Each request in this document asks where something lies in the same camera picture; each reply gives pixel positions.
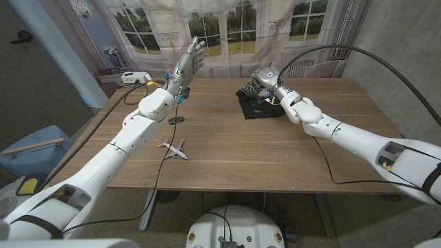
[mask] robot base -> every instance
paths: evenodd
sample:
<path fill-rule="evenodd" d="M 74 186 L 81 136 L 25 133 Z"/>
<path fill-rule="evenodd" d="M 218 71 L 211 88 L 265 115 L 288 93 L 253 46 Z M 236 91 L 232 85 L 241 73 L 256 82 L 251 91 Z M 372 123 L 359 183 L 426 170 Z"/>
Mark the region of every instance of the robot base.
<path fill-rule="evenodd" d="M 224 216 L 225 207 L 210 212 Z M 255 209 L 240 205 L 227 206 L 225 218 L 231 227 L 233 243 L 229 242 L 228 224 L 220 216 L 207 213 L 200 217 L 188 232 L 186 247 L 285 247 L 280 228 L 272 219 Z"/>

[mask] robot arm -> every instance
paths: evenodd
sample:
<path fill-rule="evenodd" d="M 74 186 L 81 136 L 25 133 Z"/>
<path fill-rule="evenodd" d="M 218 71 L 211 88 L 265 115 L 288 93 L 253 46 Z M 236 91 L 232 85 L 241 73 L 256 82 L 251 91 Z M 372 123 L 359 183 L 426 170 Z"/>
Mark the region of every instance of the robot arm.
<path fill-rule="evenodd" d="M 175 104 L 181 90 L 203 65 L 204 45 L 204 41 L 198 43 L 198 38 L 193 38 L 168 85 L 141 100 L 139 107 L 124 119 L 121 131 L 79 172 L 33 195 L 10 213 L 5 218 L 10 224 L 8 240 L 78 238 L 82 227 L 63 235 L 61 230 L 87 222 L 104 189 L 129 157 L 158 134 L 159 125 L 167 120 L 165 108 Z M 69 197 L 56 197 L 66 192 Z"/>
<path fill-rule="evenodd" d="M 302 123 L 305 132 L 329 139 L 347 151 L 365 159 L 387 181 L 416 186 L 393 185 L 400 191 L 429 204 L 441 201 L 441 147 L 423 141 L 387 138 L 338 121 L 301 98 L 285 85 L 277 84 L 280 64 L 273 63 L 252 74 L 280 99 L 289 120 Z"/>

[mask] white model airplane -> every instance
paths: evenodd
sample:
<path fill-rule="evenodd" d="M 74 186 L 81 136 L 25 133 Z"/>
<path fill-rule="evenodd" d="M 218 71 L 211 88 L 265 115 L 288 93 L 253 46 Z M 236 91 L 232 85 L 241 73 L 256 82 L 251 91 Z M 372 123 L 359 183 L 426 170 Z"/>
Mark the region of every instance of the white model airplane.
<path fill-rule="evenodd" d="M 168 142 L 168 138 L 165 139 L 165 141 L 164 141 L 163 137 L 161 137 L 161 140 L 163 140 L 163 143 L 158 145 L 158 146 L 159 147 L 164 147 L 164 146 L 165 147 L 170 147 L 170 151 L 172 151 L 171 153 L 167 154 L 167 156 L 165 156 L 162 159 L 166 159 L 166 158 L 169 158 L 171 156 L 173 158 L 176 158 L 176 155 L 180 156 L 181 158 L 188 159 L 188 157 L 183 153 L 184 149 L 182 148 L 182 144 L 184 143 L 184 140 L 181 140 L 181 142 L 179 143 L 178 147 L 174 147 L 173 145 L 170 145 L 169 143 L 167 143 Z"/>

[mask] grass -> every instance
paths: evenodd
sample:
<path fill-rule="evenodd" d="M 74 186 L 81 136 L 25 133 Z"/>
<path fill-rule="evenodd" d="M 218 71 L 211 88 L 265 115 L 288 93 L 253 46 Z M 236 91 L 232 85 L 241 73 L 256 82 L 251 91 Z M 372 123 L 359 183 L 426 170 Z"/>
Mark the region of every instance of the grass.
<path fill-rule="evenodd" d="M 147 54 L 144 48 L 137 48 L 136 46 L 133 46 L 135 48 L 135 51 L 138 53 Z"/>
<path fill-rule="evenodd" d="M 145 49 L 143 48 L 137 48 L 136 46 L 133 46 L 135 48 L 135 51 L 141 54 L 147 54 L 147 52 L 145 51 Z M 149 54 L 152 55 L 161 55 L 161 51 L 158 50 L 147 50 L 149 52 Z"/>
<path fill-rule="evenodd" d="M 221 48 L 221 45 L 214 45 L 214 46 L 211 46 L 211 47 L 209 47 L 209 48 L 204 48 L 204 55 L 205 56 L 218 56 L 218 55 L 221 55 L 222 54 L 222 48 Z"/>
<path fill-rule="evenodd" d="M 208 48 L 204 48 L 204 55 L 207 56 L 218 56 L 222 54 L 221 45 L 214 45 Z M 256 42 L 246 41 L 243 43 L 243 52 L 241 51 L 240 42 L 228 43 L 228 54 L 254 54 L 256 52 Z"/>
<path fill-rule="evenodd" d="M 161 51 L 158 50 L 147 50 L 151 55 L 162 55 Z"/>
<path fill-rule="evenodd" d="M 309 40 L 313 40 L 313 39 L 318 39 L 318 34 L 307 34 L 306 35 L 306 41 L 309 41 Z M 292 41 L 303 41 L 303 35 L 294 35 L 294 36 L 291 36 L 291 37 L 289 37 L 289 42 L 292 42 Z"/>
<path fill-rule="evenodd" d="M 137 48 L 134 46 L 135 51 L 141 54 L 147 54 L 147 52 L 142 48 Z M 222 54 L 221 45 L 214 45 L 208 48 L 204 48 L 205 56 L 219 56 Z M 149 54 L 161 55 L 161 51 L 148 50 Z M 228 43 L 228 54 L 254 54 L 256 52 L 256 42 L 255 41 L 245 41 L 243 42 L 243 51 L 241 50 L 240 42 Z"/>

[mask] wooden table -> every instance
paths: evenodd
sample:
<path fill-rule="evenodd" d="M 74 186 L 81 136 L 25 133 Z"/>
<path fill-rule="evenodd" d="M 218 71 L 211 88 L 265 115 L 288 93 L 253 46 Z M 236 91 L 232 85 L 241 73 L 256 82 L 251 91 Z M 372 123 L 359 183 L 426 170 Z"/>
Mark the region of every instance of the wooden table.
<path fill-rule="evenodd" d="M 384 194 L 397 192 L 390 185 L 332 182 L 325 159 L 302 125 L 294 125 L 286 115 L 279 118 L 245 120 L 235 92 L 249 79 L 194 79 L 190 98 L 179 105 L 185 117 L 176 128 L 174 144 L 184 138 L 185 154 L 167 159 L 161 169 L 158 189 L 244 191 L 244 192 L 322 192 Z M 291 89 L 310 98 L 325 114 L 383 136 L 399 138 L 399 131 L 378 109 L 353 79 L 285 79 Z M 152 92 L 155 85 L 149 86 Z M 119 89 L 96 115 L 71 150 L 127 90 Z M 133 92 L 127 101 L 137 101 L 145 88 Z M 79 153 L 55 177 L 60 182 L 76 173 L 121 129 L 125 116 L 137 105 L 120 103 Z M 174 109 L 169 111 L 170 118 Z M 152 189 L 166 148 L 158 148 L 161 138 L 172 137 L 173 127 L 161 126 L 157 137 L 137 151 L 124 165 L 110 187 Z M 362 159 L 318 138 L 336 181 L 378 180 L 379 176 Z"/>

